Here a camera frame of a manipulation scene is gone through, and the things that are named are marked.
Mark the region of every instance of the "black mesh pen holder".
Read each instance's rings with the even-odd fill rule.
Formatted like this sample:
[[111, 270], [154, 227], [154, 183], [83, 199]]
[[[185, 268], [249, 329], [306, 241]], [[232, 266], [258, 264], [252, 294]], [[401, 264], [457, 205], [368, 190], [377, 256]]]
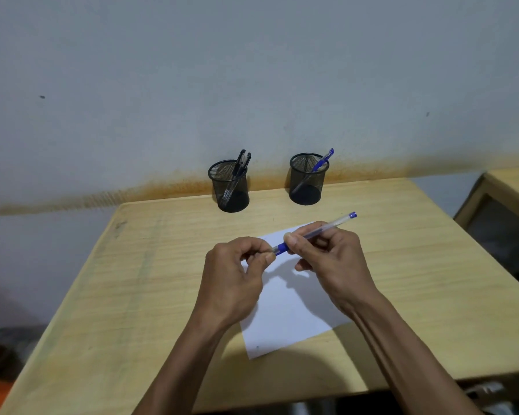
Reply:
[[214, 184], [215, 199], [220, 210], [238, 212], [248, 207], [248, 183], [246, 169], [239, 177], [233, 176], [236, 160], [218, 161], [208, 170], [208, 176]]
[[315, 153], [300, 153], [291, 159], [291, 186], [289, 196], [300, 205], [312, 205], [321, 199], [321, 190], [329, 162], [324, 163], [316, 172], [313, 167], [323, 156]]

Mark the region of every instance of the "white sheet of paper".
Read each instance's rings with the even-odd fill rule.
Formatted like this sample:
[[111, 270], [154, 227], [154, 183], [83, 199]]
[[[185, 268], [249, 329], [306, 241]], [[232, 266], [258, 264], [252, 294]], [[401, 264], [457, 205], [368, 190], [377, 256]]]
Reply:
[[[283, 241], [286, 232], [298, 227], [262, 239], [275, 246]], [[299, 259], [297, 255], [282, 253], [263, 273], [260, 299], [250, 316], [240, 322], [250, 359], [350, 321], [334, 306], [313, 272], [294, 269]]]

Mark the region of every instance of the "forearm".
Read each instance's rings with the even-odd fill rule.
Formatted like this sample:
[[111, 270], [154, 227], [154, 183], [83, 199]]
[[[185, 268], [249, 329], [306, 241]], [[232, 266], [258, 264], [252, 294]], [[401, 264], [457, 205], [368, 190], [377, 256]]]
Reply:
[[365, 336], [405, 412], [411, 415], [480, 415], [477, 407], [382, 294], [375, 294], [373, 299], [346, 313]]
[[190, 413], [224, 332], [193, 314], [133, 415]]

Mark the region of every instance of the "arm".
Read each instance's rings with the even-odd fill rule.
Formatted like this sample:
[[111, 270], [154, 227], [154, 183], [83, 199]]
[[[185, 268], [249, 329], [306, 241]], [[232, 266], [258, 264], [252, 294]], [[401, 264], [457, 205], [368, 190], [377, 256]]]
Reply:
[[363, 333], [402, 409], [411, 415], [480, 415], [454, 379], [377, 290], [359, 237], [331, 229], [308, 242], [301, 235], [325, 222], [287, 233], [285, 243], [302, 259], [296, 269], [312, 270], [333, 303]]
[[[248, 261], [245, 272], [241, 260]], [[212, 355], [226, 330], [250, 314], [275, 260], [262, 239], [239, 237], [206, 255], [202, 282], [187, 326], [133, 415], [189, 414]]]

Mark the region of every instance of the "light wooden table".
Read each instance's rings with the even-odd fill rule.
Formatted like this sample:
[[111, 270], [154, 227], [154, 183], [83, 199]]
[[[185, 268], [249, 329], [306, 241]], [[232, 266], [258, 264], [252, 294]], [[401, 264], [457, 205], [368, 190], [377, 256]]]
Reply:
[[454, 217], [455, 221], [467, 229], [473, 217], [490, 198], [519, 216], [519, 167], [484, 173]]
[[[210, 196], [122, 205], [1, 414], [129, 414], [193, 308], [215, 243], [356, 211], [377, 286], [455, 378], [519, 371], [519, 284], [406, 179], [328, 185], [299, 206], [250, 193], [237, 214]], [[195, 411], [385, 387], [352, 323], [249, 360], [238, 325], [214, 355]]]

